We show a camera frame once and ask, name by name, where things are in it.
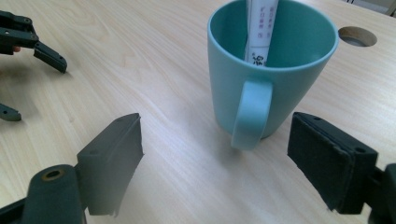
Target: wood grain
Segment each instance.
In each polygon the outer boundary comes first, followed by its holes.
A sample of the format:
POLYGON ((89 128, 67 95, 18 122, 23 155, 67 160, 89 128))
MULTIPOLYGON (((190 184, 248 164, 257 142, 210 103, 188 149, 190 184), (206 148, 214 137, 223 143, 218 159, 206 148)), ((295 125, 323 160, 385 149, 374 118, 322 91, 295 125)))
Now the wood grain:
MULTIPOLYGON (((21 122, 0 120, 0 207, 30 178, 76 155, 113 119, 138 112, 145 157, 120 215, 89 223, 366 223, 328 211, 286 155, 291 117, 253 151, 230 148, 211 103, 206 23, 228 1, 3 0, 30 17, 40 40, 68 62, 62 75, 23 49, 1 55, 0 102, 21 122)), ((396 161, 396 33, 393 18, 336 0, 301 0, 338 28, 358 26, 377 44, 340 41, 297 106, 396 161)))

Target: black clamp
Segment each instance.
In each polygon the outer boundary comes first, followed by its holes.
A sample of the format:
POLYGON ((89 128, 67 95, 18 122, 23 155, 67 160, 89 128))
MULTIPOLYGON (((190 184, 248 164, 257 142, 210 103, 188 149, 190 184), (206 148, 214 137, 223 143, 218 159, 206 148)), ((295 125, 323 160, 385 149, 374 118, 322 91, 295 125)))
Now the black clamp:
POLYGON ((396 223, 396 164, 381 171, 372 148, 324 119, 294 113, 288 155, 329 209, 360 214, 367 203, 370 224, 396 223))
POLYGON ((114 120, 78 153, 78 164, 37 173, 25 199, 0 209, 1 224, 86 224, 117 214, 143 157, 139 114, 114 120))
MULTIPOLYGON (((15 47, 34 49, 35 57, 61 73, 66 72, 66 59, 39 41, 31 19, 0 10, 0 54, 13 55, 15 47)), ((0 119, 18 121, 21 114, 0 104, 0 119)))

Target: ceramic cup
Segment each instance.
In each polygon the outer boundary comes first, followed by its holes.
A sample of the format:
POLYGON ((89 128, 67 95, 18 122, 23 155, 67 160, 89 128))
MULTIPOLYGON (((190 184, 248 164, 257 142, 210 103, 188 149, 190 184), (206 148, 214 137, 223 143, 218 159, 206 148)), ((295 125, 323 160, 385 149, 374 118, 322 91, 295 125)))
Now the ceramic cup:
POLYGON ((243 60, 246 1, 219 8, 207 25, 215 116, 233 135, 232 147, 253 149, 302 100, 338 45, 338 32, 316 9, 280 0, 266 67, 243 60))

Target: wooden table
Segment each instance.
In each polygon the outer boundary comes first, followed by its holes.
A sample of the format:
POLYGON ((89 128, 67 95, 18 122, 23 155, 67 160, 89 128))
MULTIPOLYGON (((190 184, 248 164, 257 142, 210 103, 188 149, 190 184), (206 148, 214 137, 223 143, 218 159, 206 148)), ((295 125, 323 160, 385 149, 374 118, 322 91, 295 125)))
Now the wooden table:
MULTIPOLYGON (((377 37, 370 48, 340 41, 297 106, 396 162, 396 20, 337 0, 301 0, 338 28, 377 37)), ((62 54, 62 75, 23 49, 0 56, 0 102, 22 121, 0 120, 0 207, 25 197, 30 178, 76 164, 77 153, 112 120, 138 112, 145 157, 120 214, 93 223, 366 223, 340 216, 287 156, 291 115, 253 151, 230 148, 215 122, 206 23, 227 0, 2 0, 34 21, 62 54)))

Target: mug rim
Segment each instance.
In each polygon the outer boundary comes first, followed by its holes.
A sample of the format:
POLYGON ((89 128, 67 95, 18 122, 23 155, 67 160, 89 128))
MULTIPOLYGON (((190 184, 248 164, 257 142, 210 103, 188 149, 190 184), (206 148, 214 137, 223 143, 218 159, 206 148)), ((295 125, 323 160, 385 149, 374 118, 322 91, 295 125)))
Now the mug rim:
POLYGON ((282 72, 282 71, 289 71, 289 70, 303 70, 307 67, 312 67, 315 66, 319 63, 322 63, 323 61, 329 60, 331 58, 331 56, 334 54, 335 50, 338 47, 338 43, 339 43, 339 38, 338 38, 338 31, 337 28, 335 26, 335 24, 332 22, 332 20, 330 19, 329 16, 327 16, 326 14, 324 14, 323 12, 321 12, 320 10, 311 7, 307 4, 303 4, 301 2, 298 1, 294 1, 294 0, 279 0, 279 1, 284 1, 284 2, 293 2, 296 4, 301 5, 302 7, 307 7, 310 10, 313 10, 315 12, 317 12, 319 14, 319 16, 323 17, 326 21, 329 22, 330 26, 333 29, 334 32, 334 43, 332 45, 332 48, 329 50, 329 52, 327 52, 325 55, 323 55, 322 57, 320 57, 317 60, 314 60, 311 63, 305 63, 305 64, 301 64, 301 65, 297 65, 297 66, 290 66, 290 67, 264 67, 264 66, 257 66, 254 65, 252 63, 248 63, 244 60, 241 60, 240 58, 234 56, 233 54, 231 54, 229 51, 227 51, 225 48, 223 48, 219 42, 216 40, 216 38, 213 36, 212 31, 211 31, 211 23, 213 21, 213 18, 215 17, 215 15, 223 8, 227 7, 228 5, 234 4, 236 2, 242 2, 244 0, 234 0, 231 2, 228 2, 224 5, 222 5, 221 7, 219 7, 218 9, 216 9, 212 15, 209 18, 209 21, 207 23, 207 35, 210 39, 210 42, 213 43, 217 49, 219 49, 222 53, 224 53, 225 55, 227 55, 229 58, 231 58, 233 61, 235 61, 236 63, 239 63, 241 65, 247 66, 250 69, 257 69, 257 70, 261 70, 261 71, 277 71, 277 72, 282 72))

